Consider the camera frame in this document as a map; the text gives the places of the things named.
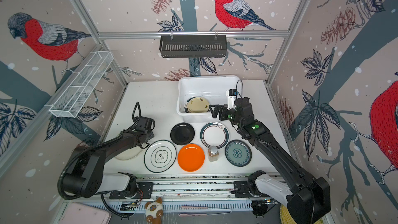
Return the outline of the cream yellow small plate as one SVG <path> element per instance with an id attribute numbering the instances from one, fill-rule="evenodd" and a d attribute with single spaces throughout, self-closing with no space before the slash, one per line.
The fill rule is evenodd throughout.
<path id="1" fill-rule="evenodd" d="M 192 97 L 188 105 L 190 113 L 207 113 L 209 112 L 210 103 L 204 97 Z"/>

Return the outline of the green red rimmed white plate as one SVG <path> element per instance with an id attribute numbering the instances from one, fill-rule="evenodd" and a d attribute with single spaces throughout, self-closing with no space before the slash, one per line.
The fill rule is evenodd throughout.
<path id="1" fill-rule="evenodd" d="M 188 105 L 189 105 L 190 99 L 186 100 L 184 103 L 184 111 L 185 113 L 190 113 L 189 109 L 188 109 Z"/>

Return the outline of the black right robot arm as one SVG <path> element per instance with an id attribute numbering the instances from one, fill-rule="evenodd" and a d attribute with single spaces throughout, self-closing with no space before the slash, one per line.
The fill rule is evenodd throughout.
<path id="1" fill-rule="evenodd" d="M 266 174 L 254 179 L 256 190 L 287 207 L 297 224 L 314 224 L 331 210 L 330 185 L 323 178 L 315 178 L 301 167 L 276 141 L 269 128 L 257 120 L 248 97 L 234 101 L 234 106 L 211 105 L 213 118 L 228 120 L 237 127 L 241 138 L 267 157 L 285 180 L 289 190 Z"/>

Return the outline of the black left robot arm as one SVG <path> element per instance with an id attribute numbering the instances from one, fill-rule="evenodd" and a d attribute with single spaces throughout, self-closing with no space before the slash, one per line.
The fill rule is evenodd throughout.
<path id="1" fill-rule="evenodd" d="M 65 200 L 90 198 L 100 191 L 104 166 L 119 154 L 139 147 L 145 149 L 154 137 L 155 121 L 148 117 L 135 117 L 135 123 L 107 142 L 84 148 L 71 154 L 57 182 L 59 195 Z"/>

